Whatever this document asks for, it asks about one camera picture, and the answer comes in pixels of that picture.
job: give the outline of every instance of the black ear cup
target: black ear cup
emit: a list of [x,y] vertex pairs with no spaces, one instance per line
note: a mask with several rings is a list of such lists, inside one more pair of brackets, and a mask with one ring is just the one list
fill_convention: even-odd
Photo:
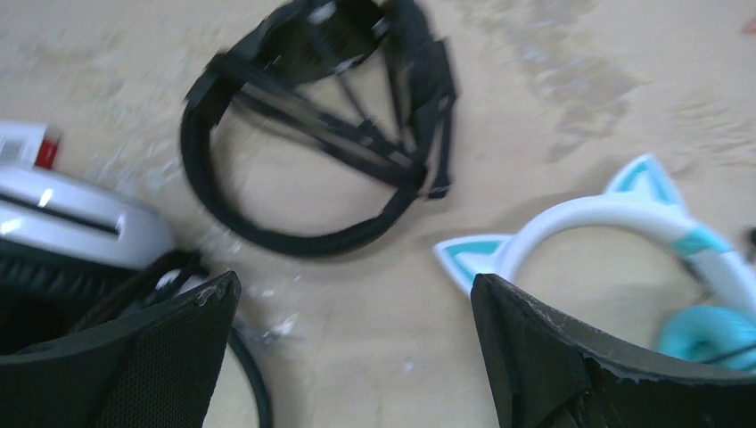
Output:
[[60,337],[134,273],[0,239],[0,355]]

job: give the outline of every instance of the white headphone ear cup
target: white headphone ear cup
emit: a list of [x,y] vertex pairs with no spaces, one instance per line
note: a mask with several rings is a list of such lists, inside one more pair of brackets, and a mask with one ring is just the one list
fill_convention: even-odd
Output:
[[[754,344],[756,324],[746,315],[732,309],[694,306],[677,312],[667,321],[660,331],[656,350],[670,357],[703,362]],[[745,369],[754,364],[756,350],[747,350],[714,365]]]

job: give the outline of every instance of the headphones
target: headphones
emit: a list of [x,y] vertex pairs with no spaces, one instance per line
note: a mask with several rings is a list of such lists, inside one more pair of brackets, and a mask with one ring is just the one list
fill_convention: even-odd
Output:
[[756,275],[726,239],[690,215],[652,154],[630,162],[604,193],[560,203],[515,235],[457,238],[437,244],[434,251],[469,295],[476,274],[513,281],[547,237],[580,226],[617,226],[645,235],[683,260],[728,306],[756,314]]
[[[397,128],[393,142],[367,116],[343,73],[382,47]],[[357,125],[319,109],[296,88],[335,76],[361,117]],[[412,0],[293,0],[207,65],[186,96],[181,155],[189,184],[205,208],[242,238],[290,256],[355,250],[383,235],[419,196],[439,199],[450,187],[448,160],[456,91],[443,41],[431,35]],[[376,217],[320,236],[265,229],[245,218],[219,188],[210,132],[229,106],[254,111],[309,136],[317,149],[397,188]],[[431,149],[440,128],[438,159]],[[425,191],[429,169],[435,178]]]
[[662,328],[656,349],[704,364],[756,370],[756,275],[733,246],[693,218],[651,154],[623,168],[604,193],[560,203],[515,235],[456,238],[434,247],[441,265],[467,295],[479,273],[507,281],[549,236],[579,226],[617,226],[664,245],[730,309],[694,306]]
[[60,336],[174,247],[168,224],[141,202],[0,164],[0,355]]

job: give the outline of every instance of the black cable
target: black cable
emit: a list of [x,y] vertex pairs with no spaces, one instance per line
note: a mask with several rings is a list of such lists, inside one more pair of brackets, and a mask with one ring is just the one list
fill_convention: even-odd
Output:
[[257,402],[258,407],[258,424],[259,428],[273,428],[273,401],[270,398],[265,379],[260,372],[259,366],[252,356],[250,350],[244,342],[242,333],[231,327],[231,334],[228,336],[228,345],[231,351],[236,355],[239,364],[242,365],[247,381],[252,388],[252,395]]
[[718,355],[715,358],[707,359],[705,361],[701,361],[701,364],[717,364],[721,363],[722,361],[725,361],[727,359],[731,359],[732,357],[737,357],[738,355],[744,354],[745,352],[750,352],[752,350],[756,350],[756,343],[752,343],[748,346],[743,346],[740,349],[737,350],[731,350],[727,353]]

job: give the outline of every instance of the cat ear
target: cat ear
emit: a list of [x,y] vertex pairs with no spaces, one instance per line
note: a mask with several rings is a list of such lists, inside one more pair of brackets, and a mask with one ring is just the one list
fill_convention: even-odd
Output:
[[629,193],[650,202],[672,205],[687,214],[687,207],[661,163],[650,154],[630,162],[612,179],[604,193]]
[[437,243],[433,252],[457,287],[470,296],[475,276],[494,273],[497,255],[511,240],[511,235],[463,236]]

